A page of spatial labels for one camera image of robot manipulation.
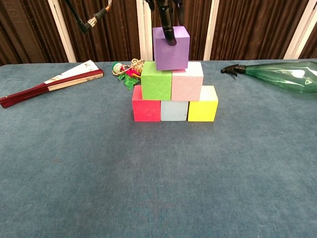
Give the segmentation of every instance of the spray bottle nozzle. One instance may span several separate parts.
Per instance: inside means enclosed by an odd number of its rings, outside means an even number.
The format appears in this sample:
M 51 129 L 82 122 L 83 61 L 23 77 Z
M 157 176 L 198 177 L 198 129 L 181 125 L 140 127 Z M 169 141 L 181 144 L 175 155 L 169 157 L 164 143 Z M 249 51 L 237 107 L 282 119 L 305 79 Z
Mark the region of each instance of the spray bottle nozzle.
M 239 64 L 234 64 L 231 66 L 228 66 L 226 68 L 223 68 L 221 70 L 221 73 L 228 73 L 228 74 L 233 74 L 235 76 L 238 76 L 238 73 L 244 73 L 245 72 L 245 65 L 239 65 Z

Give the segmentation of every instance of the green block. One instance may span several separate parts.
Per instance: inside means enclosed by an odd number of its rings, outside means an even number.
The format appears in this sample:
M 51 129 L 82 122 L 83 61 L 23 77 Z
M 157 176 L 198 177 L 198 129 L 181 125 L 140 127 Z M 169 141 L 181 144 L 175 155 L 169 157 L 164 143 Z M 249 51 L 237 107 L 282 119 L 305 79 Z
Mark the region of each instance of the green block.
M 141 74 L 143 100 L 170 101 L 172 71 L 157 71 L 154 61 L 144 63 Z

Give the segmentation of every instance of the green plastic spray bottle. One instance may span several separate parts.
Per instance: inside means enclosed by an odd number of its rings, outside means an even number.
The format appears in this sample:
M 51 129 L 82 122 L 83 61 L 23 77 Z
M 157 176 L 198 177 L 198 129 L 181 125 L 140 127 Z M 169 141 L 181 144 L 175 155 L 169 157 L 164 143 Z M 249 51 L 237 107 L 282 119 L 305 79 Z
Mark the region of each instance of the green plastic spray bottle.
M 317 62 L 313 61 L 235 64 L 223 68 L 221 73 L 245 73 L 294 92 L 317 93 Z

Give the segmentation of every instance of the white wall column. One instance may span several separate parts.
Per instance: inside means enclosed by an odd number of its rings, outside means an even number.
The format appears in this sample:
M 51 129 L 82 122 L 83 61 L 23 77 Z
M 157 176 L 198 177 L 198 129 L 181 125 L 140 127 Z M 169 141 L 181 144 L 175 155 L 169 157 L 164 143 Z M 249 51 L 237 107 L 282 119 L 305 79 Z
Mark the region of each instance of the white wall column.
M 55 24 L 59 32 L 61 42 L 65 49 L 68 62 L 70 63 L 76 62 L 75 53 L 74 53 L 73 46 L 71 44 L 71 41 L 68 35 L 68 31 L 65 25 L 63 14 L 60 9 L 59 2 L 58 0 L 48 0 L 48 2 L 49 2 L 49 5 L 55 20 Z
M 140 53 L 141 59 L 147 61 L 147 47 L 145 44 L 145 29 L 144 29 L 144 13 L 143 13 L 143 0 L 137 1 L 137 14 L 138 14 L 138 27 L 139 27 L 139 41 L 140 41 Z
M 309 0 L 291 43 L 288 46 L 284 56 L 285 60 L 296 60 L 299 58 L 316 22 L 317 0 Z
M 145 20 L 145 43 L 147 48 L 147 61 L 153 61 L 153 44 L 152 44 L 152 13 L 149 5 L 143 1 L 144 20 Z
M 209 23 L 208 23 L 208 32 L 205 44 L 205 52 L 204 52 L 204 60 L 210 60 L 211 57 L 211 49 L 212 49 L 212 42 L 214 36 L 214 30 L 216 28 L 216 20 L 219 8 L 219 1 L 220 0 L 212 0 L 211 3 L 211 10 L 209 16 Z

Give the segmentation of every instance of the purple block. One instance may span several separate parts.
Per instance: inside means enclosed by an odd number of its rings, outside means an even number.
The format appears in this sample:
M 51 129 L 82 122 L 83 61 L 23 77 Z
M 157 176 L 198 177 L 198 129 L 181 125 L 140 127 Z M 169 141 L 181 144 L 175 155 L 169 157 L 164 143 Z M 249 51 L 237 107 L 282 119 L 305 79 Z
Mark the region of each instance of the purple block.
M 188 67 L 190 36 L 184 26 L 174 26 L 176 46 L 170 46 L 163 28 L 153 28 L 154 58 L 157 70 L 186 69 Z

